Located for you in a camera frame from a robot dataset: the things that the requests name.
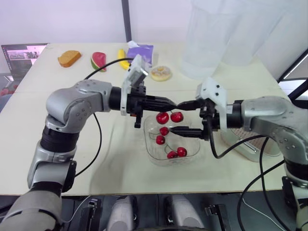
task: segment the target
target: plastic tray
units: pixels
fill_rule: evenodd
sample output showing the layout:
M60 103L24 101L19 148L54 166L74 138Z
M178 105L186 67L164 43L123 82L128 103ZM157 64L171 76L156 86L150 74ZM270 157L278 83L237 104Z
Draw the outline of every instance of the plastic tray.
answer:
M198 138L185 138L169 132L166 136L166 142L163 145L156 143L156 136L160 135L159 129L161 127L176 127L176 126L190 126L190 119L184 115L183 121L174 123L170 120L166 124L159 124L156 121L156 116L149 116L144 121L144 138L146 149L150 160L160 166L169 166L174 164L185 164L195 159L195 156L200 150L200 141ZM170 151L177 151L178 147L184 147L187 150L186 157L177 157L168 159L167 154Z

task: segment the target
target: laptop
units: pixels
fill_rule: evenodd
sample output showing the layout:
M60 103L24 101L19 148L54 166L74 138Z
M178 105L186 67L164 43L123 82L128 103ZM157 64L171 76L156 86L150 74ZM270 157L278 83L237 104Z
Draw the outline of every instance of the laptop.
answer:
M14 80L22 80L47 43L1 45Z

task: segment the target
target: black connector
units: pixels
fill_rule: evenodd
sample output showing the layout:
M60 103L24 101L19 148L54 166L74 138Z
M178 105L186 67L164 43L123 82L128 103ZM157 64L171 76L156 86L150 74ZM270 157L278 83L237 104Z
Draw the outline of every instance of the black connector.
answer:
M120 111L121 106L121 88L112 87L109 96L109 107L111 110Z
M40 145L47 151L55 153L66 153L76 146L79 133L63 133L45 126Z

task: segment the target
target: toy bread slice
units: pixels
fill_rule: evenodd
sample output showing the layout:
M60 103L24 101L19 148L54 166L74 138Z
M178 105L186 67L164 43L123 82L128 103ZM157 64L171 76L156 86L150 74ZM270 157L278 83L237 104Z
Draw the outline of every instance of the toy bread slice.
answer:
M63 67L69 67L74 64L79 58L81 54L79 51L66 51L61 57L58 57L59 64Z

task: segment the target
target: cherry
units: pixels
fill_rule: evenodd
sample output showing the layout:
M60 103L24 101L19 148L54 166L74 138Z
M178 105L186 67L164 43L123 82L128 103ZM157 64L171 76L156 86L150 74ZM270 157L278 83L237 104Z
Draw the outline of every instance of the cherry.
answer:
M156 136L156 143L162 145L165 143L165 138L163 136Z
M179 147L177 151L178 151L178 156L180 157L187 156L187 150L185 148Z
M167 154L168 159L176 158L176 157L178 157L178 154L175 151L171 151Z
M159 129L159 132L160 132L160 134L165 136L169 133L169 129L167 127L162 127L161 129Z
M160 112L157 114L156 120L159 124L165 124L169 120L169 115L167 112Z
M171 120L175 123L181 122L184 118L182 112L174 112L170 116Z

